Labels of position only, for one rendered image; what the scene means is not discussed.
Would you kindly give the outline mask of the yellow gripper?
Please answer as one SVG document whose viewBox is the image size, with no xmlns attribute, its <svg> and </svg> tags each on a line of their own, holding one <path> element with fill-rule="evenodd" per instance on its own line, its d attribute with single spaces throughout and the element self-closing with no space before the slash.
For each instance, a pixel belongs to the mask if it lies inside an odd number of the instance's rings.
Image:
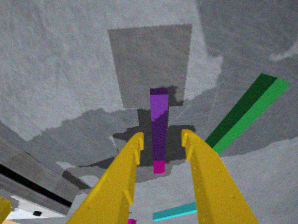
<svg viewBox="0 0 298 224">
<path fill-rule="evenodd" d="M 259 224 L 217 152 L 191 130 L 182 129 L 181 138 L 191 165 L 198 223 Z M 143 149 L 144 133 L 137 132 L 66 224 L 128 224 Z"/>
</svg>

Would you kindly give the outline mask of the magenta rod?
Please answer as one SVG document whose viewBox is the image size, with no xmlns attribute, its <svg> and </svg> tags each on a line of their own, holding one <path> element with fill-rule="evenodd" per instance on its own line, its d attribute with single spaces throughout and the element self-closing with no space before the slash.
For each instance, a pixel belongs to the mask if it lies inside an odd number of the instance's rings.
<svg viewBox="0 0 298 224">
<path fill-rule="evenodd" d="M 128 219 L 128 224 L 136 224 L 136 221 L 133 219 Z"/>
<path fill-rule="evenodd" d="M 153 161 L 154 174 L 164 174 L 165 161 Z"/>
</svg>

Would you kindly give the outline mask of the purple rod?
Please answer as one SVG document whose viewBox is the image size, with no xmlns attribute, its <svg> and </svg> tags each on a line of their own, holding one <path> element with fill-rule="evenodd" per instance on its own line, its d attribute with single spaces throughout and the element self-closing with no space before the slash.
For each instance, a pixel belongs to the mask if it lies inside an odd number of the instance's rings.
<svg viewBox="0 0 298 224">
<path fill-rule="evenodd" d="M 166 88 L 150 89 L 153 161 L 165 161 L 168 92 Z"/>
</svg>

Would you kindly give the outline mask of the green rod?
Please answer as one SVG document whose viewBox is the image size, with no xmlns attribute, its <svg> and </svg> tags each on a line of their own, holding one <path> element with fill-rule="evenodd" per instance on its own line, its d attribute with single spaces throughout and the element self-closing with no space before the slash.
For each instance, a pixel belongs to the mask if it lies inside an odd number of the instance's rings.
<svg viewBox="0 0 298 224">
<path fill-rule="evenodd" d="M 205 142 L 220 154 L 290 85 L 261 73 Z"/>
</svg>

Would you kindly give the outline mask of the turquoise rod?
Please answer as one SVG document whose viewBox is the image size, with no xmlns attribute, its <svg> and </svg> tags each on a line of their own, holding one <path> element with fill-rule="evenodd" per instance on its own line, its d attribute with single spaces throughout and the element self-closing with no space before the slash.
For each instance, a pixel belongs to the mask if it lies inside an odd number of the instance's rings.
<svg viewBox="0 0 298 224">
<path fill-rule="evenodd" d="M 196 203 L 193 202 L 190 204 L 153 213 L 153 220 L 160 221 L 160 220 L 187 215 L 195 212 L 197 212 Z"/>
</svg>

